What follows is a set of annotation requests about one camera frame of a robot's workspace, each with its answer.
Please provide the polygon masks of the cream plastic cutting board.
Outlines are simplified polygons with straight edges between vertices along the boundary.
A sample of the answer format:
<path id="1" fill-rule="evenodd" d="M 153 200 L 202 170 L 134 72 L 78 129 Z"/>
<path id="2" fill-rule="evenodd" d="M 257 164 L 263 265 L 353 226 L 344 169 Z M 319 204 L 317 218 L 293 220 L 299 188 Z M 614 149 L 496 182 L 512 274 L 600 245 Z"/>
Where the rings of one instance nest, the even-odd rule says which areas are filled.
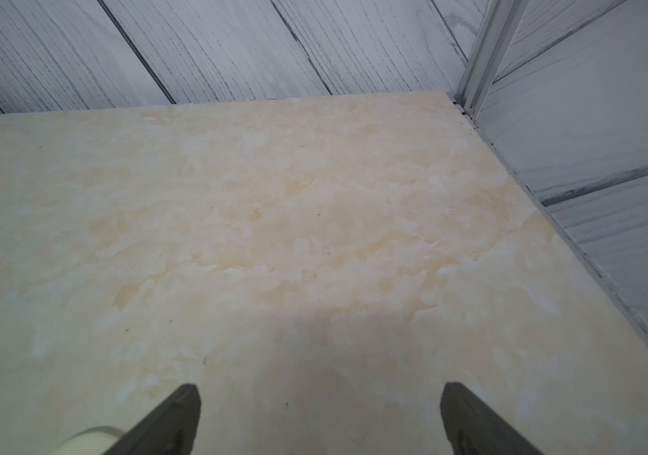
<path id="1" fill-rule="evenodd" d="M 50 455 L 102 455 L 111 449 L 125 432 L 113 427 L 84 430 L 61 443 Z"/>

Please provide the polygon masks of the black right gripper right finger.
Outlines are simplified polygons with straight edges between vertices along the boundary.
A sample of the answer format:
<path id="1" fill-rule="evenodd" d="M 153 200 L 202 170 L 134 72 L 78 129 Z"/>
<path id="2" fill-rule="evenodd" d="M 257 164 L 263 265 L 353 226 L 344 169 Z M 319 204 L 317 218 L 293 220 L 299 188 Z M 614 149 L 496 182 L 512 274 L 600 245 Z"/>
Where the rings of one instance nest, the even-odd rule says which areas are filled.
<path id="1" fill-rule="evenodd" d="M 542 454 L 460 382 L 445 384 L 440 412 L 455 454 Z"/>

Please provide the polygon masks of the aluminium right frame post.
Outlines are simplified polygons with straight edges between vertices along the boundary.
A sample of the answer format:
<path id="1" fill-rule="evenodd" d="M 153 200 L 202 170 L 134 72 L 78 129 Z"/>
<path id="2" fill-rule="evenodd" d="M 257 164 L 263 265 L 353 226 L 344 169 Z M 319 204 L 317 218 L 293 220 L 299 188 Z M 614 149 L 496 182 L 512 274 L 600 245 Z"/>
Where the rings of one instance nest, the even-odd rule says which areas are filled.
<path id="1" fill-rule="evenodd" d="M 471 119 L 481 111 L 529 0 L 490 1 L 455 102 Z"/>

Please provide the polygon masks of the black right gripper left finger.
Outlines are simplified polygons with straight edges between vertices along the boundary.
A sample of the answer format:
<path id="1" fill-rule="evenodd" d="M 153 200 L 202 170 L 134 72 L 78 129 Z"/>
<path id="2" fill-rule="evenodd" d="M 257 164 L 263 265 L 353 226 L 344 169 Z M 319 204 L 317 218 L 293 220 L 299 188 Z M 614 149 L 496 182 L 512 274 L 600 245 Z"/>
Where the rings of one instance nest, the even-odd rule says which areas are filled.
<path id="1" fill-rule="evenodd" d="M 198 388 L 191 383 L 183 384 L 104 454 L 191 454 L 201 406 Z"/>

